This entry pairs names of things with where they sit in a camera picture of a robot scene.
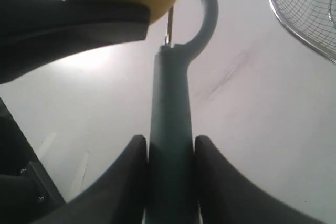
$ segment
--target white table surface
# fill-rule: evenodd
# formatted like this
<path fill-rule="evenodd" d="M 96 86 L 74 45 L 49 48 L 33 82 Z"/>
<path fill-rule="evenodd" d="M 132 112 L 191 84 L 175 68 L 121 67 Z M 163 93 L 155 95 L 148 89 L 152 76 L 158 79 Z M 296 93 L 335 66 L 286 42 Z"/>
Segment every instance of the white table surface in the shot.
<path fill-rule="evenodd" d="M 190 66 L 194 136 L 208 135 L 248 179 L 336 222 L 336 66 L 291 37 L 268 0 L 219 0 L 217 31 Z M 201 24 L 178 0 L 174 41 Z M 0 96 L 66 200 L 135 134 L 149 138 L 154 56 L 166 19 L 143 42 L 71 56 L 0 86 Z"/>

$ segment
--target gray plastic handle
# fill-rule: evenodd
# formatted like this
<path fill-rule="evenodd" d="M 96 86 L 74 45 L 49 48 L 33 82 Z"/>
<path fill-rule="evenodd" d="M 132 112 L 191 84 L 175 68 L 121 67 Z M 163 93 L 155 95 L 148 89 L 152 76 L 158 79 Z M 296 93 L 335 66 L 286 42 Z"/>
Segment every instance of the gray plastic handle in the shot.
<path fill-rule="evenodd" d="M 198 222 L 187 72 L 209 43 L 218 20 L 218 1 L 202 3 L 204 20 L 194 39 L 172 48 L 162 46 L 155 57 L 146 224 Z"/>

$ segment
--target wire mesh basket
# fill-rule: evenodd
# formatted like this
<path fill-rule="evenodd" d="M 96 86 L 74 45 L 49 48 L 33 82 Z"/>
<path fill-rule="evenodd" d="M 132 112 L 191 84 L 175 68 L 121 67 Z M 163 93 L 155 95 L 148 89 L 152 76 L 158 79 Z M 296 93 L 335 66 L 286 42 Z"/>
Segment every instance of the wire mesh basket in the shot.
<path fill-rule="evenodd" d="M 336 0 L 269 0 L 294 36 L 336 63 Z"/>

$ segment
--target screw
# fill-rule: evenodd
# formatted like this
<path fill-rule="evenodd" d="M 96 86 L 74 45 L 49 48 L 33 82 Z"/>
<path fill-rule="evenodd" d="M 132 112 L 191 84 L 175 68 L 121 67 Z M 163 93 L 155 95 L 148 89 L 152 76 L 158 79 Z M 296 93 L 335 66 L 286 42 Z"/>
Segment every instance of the screw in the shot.
<path fill-rule="evenodd" d="M 41 197 L 38 197 L 38 198 L 37 198 L 37 202 L 38 202 L 38 203 L 43 203 L 44 200 L 45 200 L 44 196 L 41 196 Z"/>

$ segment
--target metal rod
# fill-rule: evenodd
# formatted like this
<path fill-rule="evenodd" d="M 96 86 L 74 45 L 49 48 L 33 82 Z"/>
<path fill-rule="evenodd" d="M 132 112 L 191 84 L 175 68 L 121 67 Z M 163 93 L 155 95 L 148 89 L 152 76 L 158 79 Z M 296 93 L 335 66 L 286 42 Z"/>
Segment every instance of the metal rod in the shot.
<path fill-rule="evenodd" d="M 174 6 L 170 8 L 168 13 L 168 26 L 167 26 L 167 33 L 166 33 L 166 39 L 164 44 L 166 46 L 171 46 L 172 39 L 173 39 L 173 21 L 174 21 Z"/>

